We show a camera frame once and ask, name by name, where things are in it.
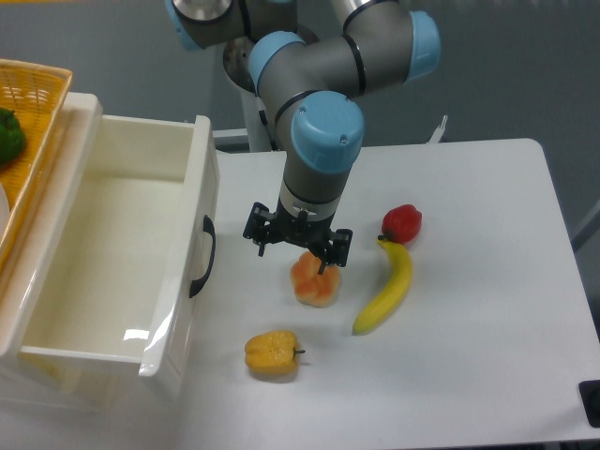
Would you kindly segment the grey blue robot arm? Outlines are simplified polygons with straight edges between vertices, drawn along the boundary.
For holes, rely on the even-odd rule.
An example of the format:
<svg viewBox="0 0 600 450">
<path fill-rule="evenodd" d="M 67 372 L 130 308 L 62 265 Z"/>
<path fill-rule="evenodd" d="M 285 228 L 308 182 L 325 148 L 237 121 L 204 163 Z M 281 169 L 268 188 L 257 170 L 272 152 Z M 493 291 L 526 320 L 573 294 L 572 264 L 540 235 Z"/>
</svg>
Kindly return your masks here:
<svg viewBox="0 0 600 450">
<path fill-rule="evenodd" d="M 424 11 L 397 1 L 336 1 L 337 37 L 300 36 L 294 1 L 170 1 L 182 42 L 206 49 L 243 39 L 247 74 L 286 154 L 277 207 L 255 203 L 244 236 L 259 248 L 286 242 L 322 266 L 344 266 L 353 234 L 331 227 L 365 119 L 356 99 L 436 69 L 442 46 Z"/>
</svg>

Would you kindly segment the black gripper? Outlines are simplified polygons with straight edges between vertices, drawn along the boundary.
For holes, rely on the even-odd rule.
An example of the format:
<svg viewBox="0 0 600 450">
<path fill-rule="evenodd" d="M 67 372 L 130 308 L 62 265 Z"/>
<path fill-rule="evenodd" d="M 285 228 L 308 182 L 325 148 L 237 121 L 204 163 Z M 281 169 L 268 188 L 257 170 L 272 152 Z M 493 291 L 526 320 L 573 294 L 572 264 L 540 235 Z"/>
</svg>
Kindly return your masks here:
<svg viewBox="0 0 600 450">
<path fill-rule="evenodd" d="M 243 237 L 258 246 L 262 257 L 265 247 L 285 242 L 305 248 L 319 258 L 318 275 L 324 273 L 327 265 L 345 267 L 348 261 L 353 231 L 350 229 L 332 230 L 334 215 L 314 217 L 311 211 L 301 209 L 290 213 L 281 202 L 274 212 L 260 202 L 255 202 L 250 210 Z"/>
</svg>

